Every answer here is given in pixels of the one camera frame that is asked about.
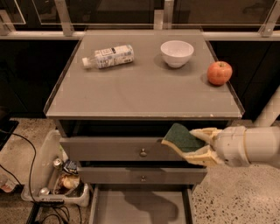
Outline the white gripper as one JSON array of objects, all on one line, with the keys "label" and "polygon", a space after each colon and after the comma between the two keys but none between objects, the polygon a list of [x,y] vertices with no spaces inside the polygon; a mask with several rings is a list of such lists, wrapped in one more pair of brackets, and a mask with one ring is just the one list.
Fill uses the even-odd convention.
[{"label": "white gripper", "polygon": [[249,166],[250,162],[245,150],[245,131],[246,128],[243,126],[228,127],[224,130],[217,128],[192,129],[191,135],[212,145],[214,150],[207,145],[196,151],[184,153],[183,158],[193,165],[215,166],[221,165],[223,161],[232,167]]}]

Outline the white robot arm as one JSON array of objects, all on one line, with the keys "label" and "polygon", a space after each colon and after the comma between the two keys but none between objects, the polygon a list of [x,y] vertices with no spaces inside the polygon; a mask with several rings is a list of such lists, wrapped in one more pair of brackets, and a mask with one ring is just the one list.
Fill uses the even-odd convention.
[{"label": "white robot arm", "polygon": [[195,165],[228,165],[246,167],[265,164],[280,165],[280,128],[244,126],[225,129],[194,129],[190,133],[206,142],[206,146],[183,154],[183,158]]}]

